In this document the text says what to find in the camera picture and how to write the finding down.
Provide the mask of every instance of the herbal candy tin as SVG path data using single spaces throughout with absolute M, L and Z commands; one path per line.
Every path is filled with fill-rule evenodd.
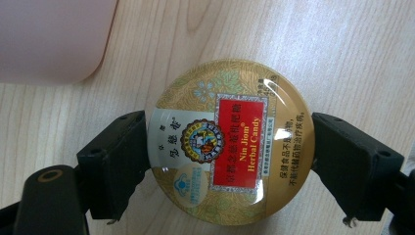
M 168 198 L 199 219 L 258 221 L 304 183 L 314 128 L 296 88 L 258 63 L 220 60 L 178 77 L 150 120 L 153 173 Z

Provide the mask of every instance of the red label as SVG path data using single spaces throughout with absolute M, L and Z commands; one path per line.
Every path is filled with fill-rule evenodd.
M 262 131 L 262 102 L 219 101 L 218 125 L 225 136 L 214 163 L 213 185 L 255 188 Z

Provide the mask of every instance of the white object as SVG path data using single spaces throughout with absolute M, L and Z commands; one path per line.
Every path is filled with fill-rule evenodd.
M 0 82 L 68 84 L 100 65 L 116 0 L 0 1 Z

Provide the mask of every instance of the circular emblem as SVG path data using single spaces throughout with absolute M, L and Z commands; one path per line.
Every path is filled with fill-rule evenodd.
M 200 164 L 217 159 L 224 146 L 220 127 L 207 119 L 188 124 L 182 132 L 180 142 L 186 157 Z

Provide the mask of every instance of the wood grain surface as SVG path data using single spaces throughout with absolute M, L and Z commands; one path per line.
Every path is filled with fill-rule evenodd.
M 313 112 L 337 116 L 402 155 L 415 136 L 415 1 L 119 0 L 102 65 L 66 86 L 0 84 L 0 207 L 23 183 L 75 154 L 113 119 L 146 110 L 180 73 L 214 59 L 265 64 Z M 148 171 L 120 222 L 89 219 L 91 234 L 379 234 L 382 222 L 345 214 L 311 172 L 281 211 L 219 226 L 176 208 Z

